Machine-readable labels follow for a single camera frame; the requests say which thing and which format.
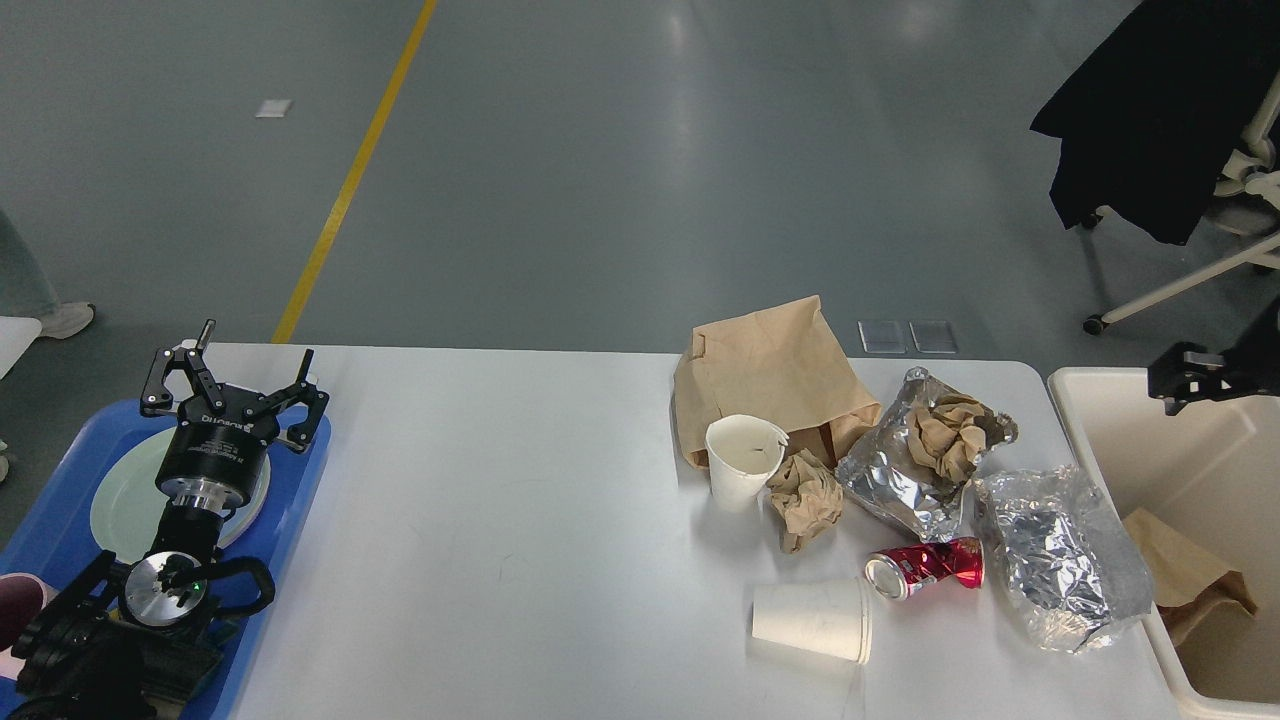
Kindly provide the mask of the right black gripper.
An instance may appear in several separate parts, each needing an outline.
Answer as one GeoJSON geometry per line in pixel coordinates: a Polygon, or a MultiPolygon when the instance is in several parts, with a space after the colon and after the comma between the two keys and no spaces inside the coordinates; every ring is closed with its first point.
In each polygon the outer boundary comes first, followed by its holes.
{"type": "Polygon", "coordinates": [[[1279,392],[1279,297],[1245,328],[1225,354],[1176,342],[1147,366],[1151,398],[1176,416],[1187,405],[1279,392]]]}

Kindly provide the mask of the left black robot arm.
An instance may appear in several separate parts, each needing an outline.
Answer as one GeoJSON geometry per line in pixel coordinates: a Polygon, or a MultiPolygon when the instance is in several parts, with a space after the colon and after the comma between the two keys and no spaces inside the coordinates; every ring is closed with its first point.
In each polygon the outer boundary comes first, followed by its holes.
{"type": "Polygon", "coordinates": [[[219,380],[205,361],[207,320],[189,348],[159,348],[140,414],[173,427],[154,487],[164,497],[146,551],[101,550],[18,633],[12,719],[157,719],[212,683],[276,597],[273,562],[228,555],[225,524],[266,489],[274,445],[306,455],[330,396],[311,378],[314,351],[273,392],[219,380]]]}

